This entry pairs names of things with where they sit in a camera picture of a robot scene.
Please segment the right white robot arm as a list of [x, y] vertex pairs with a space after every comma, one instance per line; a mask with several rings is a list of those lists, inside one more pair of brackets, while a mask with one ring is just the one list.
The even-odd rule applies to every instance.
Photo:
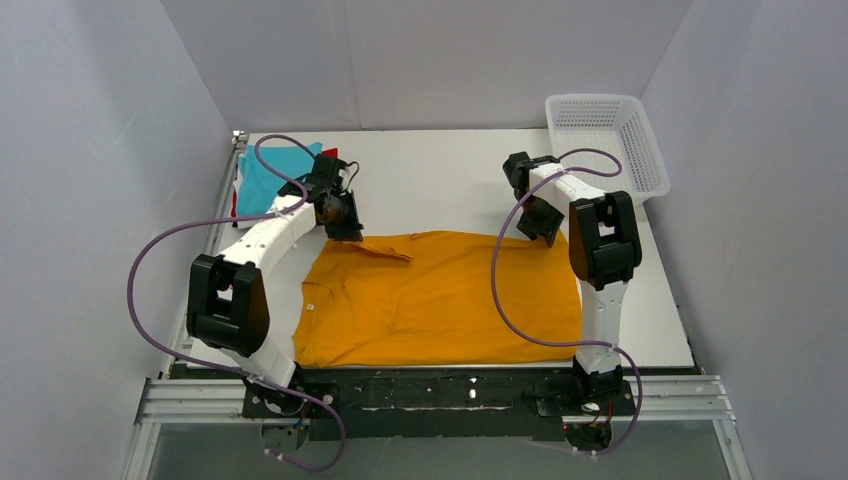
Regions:
[[510, 155], [503, 164], [517, 205], [518, 230], [554, 245], [568, 227], [569, 263], [580, 282], [582, 333], [574, 342], [570, 385], [560, 398], [602, 403], [622, 392], [619, 342], [623, 298], [642, 248], [634, 203], [625, 191], [606, 192], [580, 179], [588, 168], [565, 167], [558, 157]]

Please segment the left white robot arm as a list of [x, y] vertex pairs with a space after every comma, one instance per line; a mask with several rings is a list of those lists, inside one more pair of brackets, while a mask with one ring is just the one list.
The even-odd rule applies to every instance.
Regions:
[[294, 344], [270, 337], [271, 314], [264, 278], [297, 241], [318, 226], [333, 241], [362, 240], [350, 188], [359, 165], [320, 153], [310, 172], [285, 183], [270, 218], [216, 256], [191, 265], [187, 331], [223, 352], [253, 377], [286, 386], [296, 370]]

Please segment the yellow t-shirt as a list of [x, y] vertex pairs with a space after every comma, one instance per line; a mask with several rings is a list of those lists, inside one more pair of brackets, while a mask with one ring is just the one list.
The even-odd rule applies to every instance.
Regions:
[[568, 245], [431, 231], [326, 243], [302, 284], [304, 367], [568, 361], [582, 312]]

